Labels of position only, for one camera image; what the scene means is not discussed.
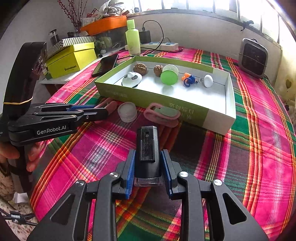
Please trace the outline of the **person's left hand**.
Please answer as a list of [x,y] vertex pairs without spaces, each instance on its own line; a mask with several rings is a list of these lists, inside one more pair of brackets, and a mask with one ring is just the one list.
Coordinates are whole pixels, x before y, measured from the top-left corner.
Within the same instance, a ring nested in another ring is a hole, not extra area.
[[[32,145],[28,152],[29,162],[27,163],[27,171],[33,172],[40,162],[40,153],[44,146],[43,142],[38,142]],[[1,164],[6,165],[8,159],[18,159],[20,157],[19,151],[10,143],[1,142]]]

